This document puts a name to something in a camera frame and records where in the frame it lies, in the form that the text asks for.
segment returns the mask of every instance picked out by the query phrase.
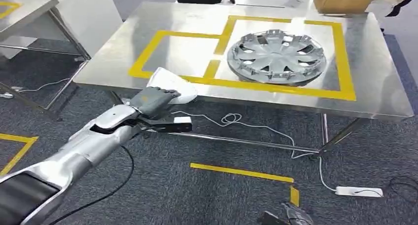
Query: black cable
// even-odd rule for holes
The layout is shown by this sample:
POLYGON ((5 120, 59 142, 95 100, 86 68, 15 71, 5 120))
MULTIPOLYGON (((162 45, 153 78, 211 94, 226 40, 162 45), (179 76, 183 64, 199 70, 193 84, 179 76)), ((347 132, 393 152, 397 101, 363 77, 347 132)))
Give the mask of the black cable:
POLYGON ((95 203, 98 203, 98 202, 100 202, 104 199, 107 199, 107 198, 111 197, 116 192, 118 192, 118 190, 120 190, 122 187, 125 186, 125 184, 129 181, 129 179, 132 177, 132 174, 134 173, 135 163, 134 163, 134 157, 132 157, 131 152, 129 152, 129 150, 125 146, 121 146, 121 147, 128 154, 129 158, 131 159, 131 171, 129 172, 128 177, 125 179, 125 181, 122 184, 120 184, 120 186, 118 186, 116 189, 114 189, 112 192, 108 193, 107 195, 62 215, 61 217, 59 217, 56 220, 54 220, 53 222, 51 222, 49 225, 54 225, 56 223, 59 223, 60 221, 66 219, 67 217, 77 213, 78 211, 83 210, 83 209, 85 209, 85 208, 87 208, 87 207, 89 207, 89 206, 91 206, 95 203))
POLYGON ((389 185, 388 188, 391 189, 395 194, 397 194, 399 197, 401 197, 402 199, 404 199, 405 201, 413 204, 414 206, 416 204, 418 204, 418 182, 409 176, 397 176, 397 177, 393 177, 390 181, 389 181, 389 185), (411 180, 415 185, 411 185, 410 183, 404 182, 405 180, 411 180), (396 185, 402 185, 402 186, 407 186, 413 190, 415 190, 415 192, 417 193, 417 196, 415 197, 414 200, 411 200, 403 195, 401 195, 401 193, 399 193, 395 188, 393 188, 393 186, 396 185))
POLYGON ((376 192, 376 191, 374 191, 374 190, 361 190, 361 191, 357 191, 357 192, 354 192, 354 193, 360 193, 360 192, 374 192, 374 193, 376 193, 376 194, 378 194, 380 197, 383 197, 383 195, 381 195, 379 192, 376 192))
POLYGON ((307 222, 309 225, 313 225, 311 222, 309 222, 308 220, 305 220, 305 219, 300 219, 300 218, 289 218, 289 219, 288 219, 289 223, 290 223, 290 220, 300 220, 300 221, 305 221, 305 222, 307 222))

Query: yellow tape square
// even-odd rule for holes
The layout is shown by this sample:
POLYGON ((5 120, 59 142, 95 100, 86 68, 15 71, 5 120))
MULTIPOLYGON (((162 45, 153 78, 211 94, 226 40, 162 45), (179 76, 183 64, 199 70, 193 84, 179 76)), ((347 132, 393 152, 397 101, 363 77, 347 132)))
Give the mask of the yellow tape square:
MULTIPOLYGON (((157 48, 162 38, 166 35, 218 39, 218 44, 213 54, 223 55, 229 43, 229 39, 231 37, 232 31, 235 27, 237 20, 281 22, 281 23, 291 23, 292 21, 291 19, 231 15, 228 17, 228 20, 225 24, 222 34, 157 31, 154 37, 151 39, 150 43, 146 46, 146 48, 140 54, 139 58, 135 61, 134 65, 129 70, 129 74, 137 78, 148 79, 151 77, 153 72, 143 71, 142 68, 145 65, 145 63, 148 61, 151 54, 157 48)), ((344 33, 343 33, 343 28, 342 28, 341 23, 310 21, 310 20, 305 20, 304 23, 308 25, 330 26, 332 28, 332 33, 333 33, 333 38, 334 38, 334 47, 335 47, 335 53, 336 53, 335 55, 336 66, 337 66, 338 80, 339 80, 339 85, 340 85, 339 91, 216 79, 215 74, 219 68, 220 60, 211 60, 208 64, 208 67, 206 68, 206 71, 203 77, 195 77, 195 76, 181 76, 181 77, 193 83, 205 84, 205 85, 242 88, 242 89, 249 89, 249 90, 256 90, 256 91, 281 92, 281 93, 294 94, 294 95, 306 95, 306 96, 355 101, 356 96, 355 96, 354 86, 351 80, 350 67, 348 64, 348 56, 346 52, 346 46, 344 42, 344 33)))
POLYGON ((12 13, 14 10, 16 10, 21 5, 19 3, 15 3, 15 2, 0 2, 0 6, 8 6, 9 7, 8 9, 6 9, 6 11, 0 13, 0 19, 2 19, 5 16, 12 13))
POLYGON ((9 163, 0 171, 0 176, 7 174, 17 162, 26 154, 26 152, 31 148, 31 146, 38 140, 38 137, 24 137, 18 135, 8 135, 0 133, 0 140, 10 140, 15 142, 22 142, 25 145, 21 150, 9 161, 9 163))

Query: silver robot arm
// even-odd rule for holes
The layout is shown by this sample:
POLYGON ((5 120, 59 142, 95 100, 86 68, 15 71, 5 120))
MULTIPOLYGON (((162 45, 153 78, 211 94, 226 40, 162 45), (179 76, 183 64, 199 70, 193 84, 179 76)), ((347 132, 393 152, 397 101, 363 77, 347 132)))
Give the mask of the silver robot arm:
POLYGON ((176 91, 146 88, 130 105, 116 105, 91 120, 53 156, 1 177, 0 224, 41 224, 89 169, 144 129, 190 131, 191 122, 184 118, 181 123, 156 120, 177 96, 176 91))

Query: metal table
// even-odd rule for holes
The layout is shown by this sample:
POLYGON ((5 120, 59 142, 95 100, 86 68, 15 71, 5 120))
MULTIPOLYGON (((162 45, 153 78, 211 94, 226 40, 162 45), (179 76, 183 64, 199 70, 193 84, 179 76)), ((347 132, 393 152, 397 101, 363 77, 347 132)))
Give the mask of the metal table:
MULTIPOLYGON (((199 98, 321 113, 318 149, 193 133, 192 137, 263 145, 321 155, 369 119, 401 121, 413 110, 372 13, 323 16, 302 8, 143 3, 75 77, 79 85, 143 89, 157 67, 194 82, 199 98), (323 48, 325 71, 303 86, 245 82, 226 55, 247 33, 280 29, 307 34, 323 48), (356 117, 328 140, 326 114, 356 117)), ((118 96, 112 94, 115 103, 118 96)))
MULTIPOLYGON (((11 45, 0 45, 0 47, 82 56, 85 60, 89 60, 89 54, 86 52, 83 46, 76 40, 76 38, 72 35, 71 31, 66 27, 66 25, 62 21, 58 10, 55 8, 55 5, 57 4, 58 0, 0 0, 0 41, 5 40, 11 35, 17 33, 19 29, 31 23, 42 14, 48 13, 49 17, 54 22, 54 24, 61 30, 61 32, 65 35, 69 42, 71 42, 71 44, 76 48, 76 50, 78 51, 77 54, 48 49, 19 47, 11 45)), ((83 68, 83 66, 84 65, 81 65, 76 73, 78 73, 83 68)), ((74 76, 70 78, 70 80, 57 92, 57 94, 52 98, 52 100, 48 103, 46 107, 42 107, 38 103, 33 102, 32 100, 26 98, 25 96, 23 96, 22 94, 20 94, 19 92, 15 91, 14 89, 2 82, 0 82, 0 89, 4 89, 5 91, 13 94, 16 98, 20 99, 25 104, 33 108, 39 109, 51 118, 56 119, 58 118, 58 116, 56 116, 56 114, 51 112, 49 109, 55 103, 58 97, 62 94, 62 92, 70 85, 73 78, 74 76)))

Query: white power strip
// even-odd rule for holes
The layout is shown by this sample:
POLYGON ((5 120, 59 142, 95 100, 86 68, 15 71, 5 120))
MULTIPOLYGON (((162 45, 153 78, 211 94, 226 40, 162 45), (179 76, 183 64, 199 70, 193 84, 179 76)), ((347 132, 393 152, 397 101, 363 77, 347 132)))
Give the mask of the white power strip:
POLYGON ((362 197, 383 197, 383 191, 379 188, 367 188, 367 187, 336 187, 337 195, 348 196, 362 196, 362 197))

